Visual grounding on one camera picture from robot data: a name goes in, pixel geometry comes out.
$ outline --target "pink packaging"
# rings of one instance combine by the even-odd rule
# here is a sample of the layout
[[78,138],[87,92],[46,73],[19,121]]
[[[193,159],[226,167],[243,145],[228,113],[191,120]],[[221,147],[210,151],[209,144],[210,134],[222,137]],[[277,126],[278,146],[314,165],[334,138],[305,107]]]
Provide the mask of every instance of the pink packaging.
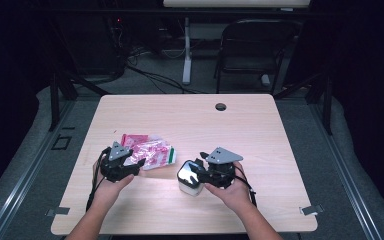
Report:
[[143,170],[150,170],[173,164],[176,160],[174,148],[157,135],[123,134],[121,145],[133,150],[124,165],[135,164],[145,158]]

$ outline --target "table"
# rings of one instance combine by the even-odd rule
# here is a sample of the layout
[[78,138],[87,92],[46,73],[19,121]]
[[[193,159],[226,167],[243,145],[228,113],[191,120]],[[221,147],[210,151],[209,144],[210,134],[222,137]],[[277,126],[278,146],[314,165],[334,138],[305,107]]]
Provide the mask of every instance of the table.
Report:
[[[170,8],[308,8],[310,0],[164,0],[164,7]],[[190,53],[190,22],[185,18],[185,64],[182,83],[191,82],[192,59]]]
[[[226,110],[215,105],[223,103]],[[279,232],[317,228],[301,175],[275,102],[266,94],[106,95],[81,148],[51,231],[68,234],[85,213],[92,165],[122,134],[157,134],[177,151],[176,163],[137,176],[108,213],[101,234],[243,233],[237,216],[206,189],[192,197],[179,189],[177,171],[186,160],[224,147],[244,157],[259,210]]]

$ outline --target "forearm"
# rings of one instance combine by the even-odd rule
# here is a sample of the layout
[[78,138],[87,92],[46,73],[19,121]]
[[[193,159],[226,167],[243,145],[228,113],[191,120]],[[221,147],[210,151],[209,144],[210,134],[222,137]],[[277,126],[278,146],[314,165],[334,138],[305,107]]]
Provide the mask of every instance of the forearm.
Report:
[[235,213],[241,219],[250,240],[282,239],[254,205],[246,204]]
[[99,235],[102,223],[105,219],[107,211],[92,207],[80,219],[76,227],[71,231],[66,239],[93,239],[96,240]]

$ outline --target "chair leg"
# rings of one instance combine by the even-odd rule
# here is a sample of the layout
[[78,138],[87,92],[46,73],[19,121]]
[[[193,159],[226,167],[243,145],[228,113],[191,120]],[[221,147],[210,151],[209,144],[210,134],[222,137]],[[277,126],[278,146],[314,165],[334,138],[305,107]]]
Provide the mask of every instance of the chair leg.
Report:
[[274,89],[276,88],[276,83],[277,83],[277,79],[279,78],[279,72],[280,72],[280,68],[282,67],[282,62],[283,62],[283,56],[284,55],[285,55],[285,51],[282,50],[279,53],[279,62],[277,63],[276,73],[274,74],[273,83],[272,83],[272,86],[271,86],[271,89],[270,89],[270,94],[271,95],[273,95]]
[[217,77],[217,71],[218,71],[219,65],[220,65],[219,60],[217,60],[217,62],[216,62],[216,69],[214,70],[214,76],[213,76],[213,78],[216,78],[216,77]]
[[221,70],[217,69],[217,88],[216,88],[217,94],[219,94],[220,92],[220,78],[221,78]]

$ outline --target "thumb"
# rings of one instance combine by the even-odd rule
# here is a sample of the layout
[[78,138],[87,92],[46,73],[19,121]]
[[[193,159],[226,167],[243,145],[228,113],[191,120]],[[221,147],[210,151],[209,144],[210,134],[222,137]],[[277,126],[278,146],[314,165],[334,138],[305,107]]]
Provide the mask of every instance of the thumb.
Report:
[[205,188],[212,194],[214,194],[215,196],[219,196],[219,193],[220,193],[220,190],[219,188],[213,186],[212,184],[209,184],[209,183],[205,183]]
[[126,187],[129,183],[131,183],[134,177],[135,176],[133,174],[130,174],[129,176],[121,179],[121,181],[117,182],[117,185],[120,187],[120,190]]

